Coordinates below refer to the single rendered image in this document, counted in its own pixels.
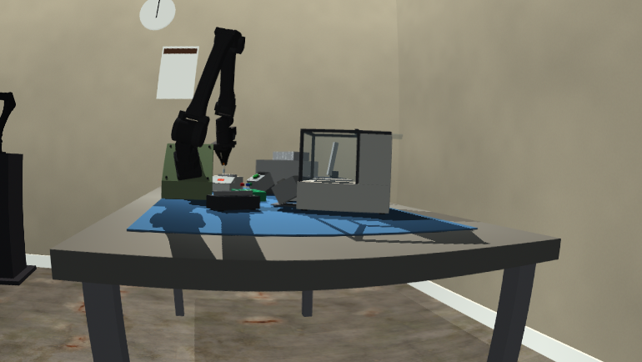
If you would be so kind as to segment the blue bench mat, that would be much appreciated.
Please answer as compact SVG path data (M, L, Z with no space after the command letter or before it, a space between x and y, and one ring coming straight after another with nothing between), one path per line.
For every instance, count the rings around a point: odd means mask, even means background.
M389 208L388 214L379 214L271 206L278 203L274 194L267 194L266 202L260 201L267 209L260 206L256 210L220 212L207 209L204 203L206 200L201 201L203 202L193 199L161 199L130 225L127 231L245 236L349 236L478 229L392 208Z

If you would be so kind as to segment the green tube rack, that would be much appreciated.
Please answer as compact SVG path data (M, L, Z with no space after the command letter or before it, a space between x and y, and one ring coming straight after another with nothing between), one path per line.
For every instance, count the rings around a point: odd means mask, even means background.
M234 190L241 190L241 189L231 189L231 191L234 191ZM260 201L265 201L266 202L266 192L260 191L260 190L257 190L257 189L252 189L252 190L253 190L253 195L260 196Z

